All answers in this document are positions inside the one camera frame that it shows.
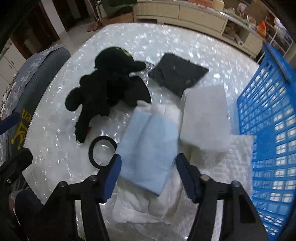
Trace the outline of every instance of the tiled floor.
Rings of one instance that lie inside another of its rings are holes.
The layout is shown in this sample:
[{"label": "tiled floor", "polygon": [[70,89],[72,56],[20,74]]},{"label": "tiled floor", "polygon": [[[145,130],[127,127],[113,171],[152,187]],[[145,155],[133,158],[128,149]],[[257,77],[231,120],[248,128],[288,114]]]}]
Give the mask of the tiled floor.
[{"label": "tiled floor", "polygon": [[77,25],[71,28],[68,32],[63,33],[60,36],[60,39],[52,45],[63,44],[64,47],[68,49],[70,54],[73,55],[75,51],[78,50],[83,43],[85,43],[96,33],[96,31],[86,31],[88,26],[93,22],[94,21],[91,18],[87,18],[81,22],[78,22]]}]

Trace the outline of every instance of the shimmering tablecloth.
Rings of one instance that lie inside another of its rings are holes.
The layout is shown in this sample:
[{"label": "shimmering tablecloth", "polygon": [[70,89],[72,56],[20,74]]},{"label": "shimmering tablecloth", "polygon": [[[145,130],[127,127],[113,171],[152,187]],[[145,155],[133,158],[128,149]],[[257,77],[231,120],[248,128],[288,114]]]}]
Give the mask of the shimmering tablecloth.
[{"label": "shimmering tablecloth", "polygon": [[[81,107],[75,112],[65,108],[67,94],[79,85],[79,79],[94,70],[96,55],[109,46],[119,46],[129,51],[134,59],[157,64],[164,53],[171,52],[209,68],[209,73],[198,85],[224,84],[231,133],[238,134],[236,99],[250,81],[258,65],[239,50],[207,35],[173,26],[141,23],[113,24],[103,28],[65,63],[41,99],[29,127],[25,147],[34,156],[33,163],[23,172],[28,184],[45,203],[60,181],[69,184],[83,181],[97,173],[89,162],[90,142],[99,135],[108,135],[116,142],[129,122],[132,109],[119,103],[109,117],[95,117],[85,143],[75,141],[75,123]],[[150,80],[147,72],[140,75],[147,84],[154,103],[178,104],[179,99],[165,88]],[[94,150],[95,159],[110,160],[112,149],[102,145]],[[117,198],[116,187],[111,199],[101,205],[105,224],[111,240],[184,240],[189,234],[191,221],[178,218],[172,224],[120,224],[111,216]],[[182,192],[181,199],[187,199]],[[196,211],[189,204],[185,210]],[[81,208],[77,206],[77,224],[84,236]]]}]

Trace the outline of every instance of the screw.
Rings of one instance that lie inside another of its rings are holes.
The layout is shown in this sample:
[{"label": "screw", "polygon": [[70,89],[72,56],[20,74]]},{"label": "screw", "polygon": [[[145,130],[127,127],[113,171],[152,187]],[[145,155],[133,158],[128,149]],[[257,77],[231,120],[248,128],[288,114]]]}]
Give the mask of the screw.
[{"label": "screw", "polygon": [[210,179],[208,175],[201,175],[200,178],[203,179],[204,181],[208,181]]},{"label": "screw", "polygon": [[65,181],[61,181],[60,183],[59,183],[59,187],[60,188],[63,188],[64,186],[66,186],[68,183],[66,183]]},{"label": "screw", "polygon": [[97,178],[96,175],[91,175],[91,176],[89,177],[89,180],[91,180],[92,182],[95,182],[97,179],[98,179],[98,178]]},{"label": "screw", "polygon": [[240,183],[238,181],[233,181],[232,184],[237,188],[240,186]]}]

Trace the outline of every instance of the white cloth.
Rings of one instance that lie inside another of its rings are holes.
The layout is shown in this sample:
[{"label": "white cloth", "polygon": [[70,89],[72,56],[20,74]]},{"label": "white cloth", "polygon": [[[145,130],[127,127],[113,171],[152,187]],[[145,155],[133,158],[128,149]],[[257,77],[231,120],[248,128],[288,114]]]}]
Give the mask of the white cloth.
[{"label": "white cloth", "polygon": [[[246,193],[252,195],[251,160],[253,151],[253,136],[230,135],[230,149],[224,153],[201,151],[193,148],[190,164],[198,167],[201,174],[207,174],[217,182],[231,183],[239,181]],[[182,194],[177,211],[174,215],[173,225],[177,233],[187,236],[192,227],[197,205]],[[212,241],[218,241],[223,216],[223,201],[217,202],[215,227]]]},{"label": "white cloth", "polygon": [[[180,127],[181,112],[175,105],[148,104],[138,101],[136,111],[151,114],[159,113],[173,120]],[[176,167],[168,179],[159,197],[147,192],[132,183],[119,178],[117,181],[118,194],[113,208],[113,218],[120,223],[156,223],[168,221],[173,217],[180,199],[182,184]]]},{"label": "white cloth", "polygon": [[224,152],[230,148],[227,102],[223,85],[193,87],[182,96],[180,140],[201,150]]}]

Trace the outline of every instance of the blue basket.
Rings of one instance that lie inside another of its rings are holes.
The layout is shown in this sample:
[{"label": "blue basket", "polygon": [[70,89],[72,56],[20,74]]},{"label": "blue basket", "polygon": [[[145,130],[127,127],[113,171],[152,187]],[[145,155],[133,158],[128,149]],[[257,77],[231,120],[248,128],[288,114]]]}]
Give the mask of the blue basket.
[{"label": "blue basket", "polygon": [[264,48],[266,55],[237,106],[240,134],[256,136],[252,201],[269,240],[276,240],[296,193],[296,75],[274,48]]}]

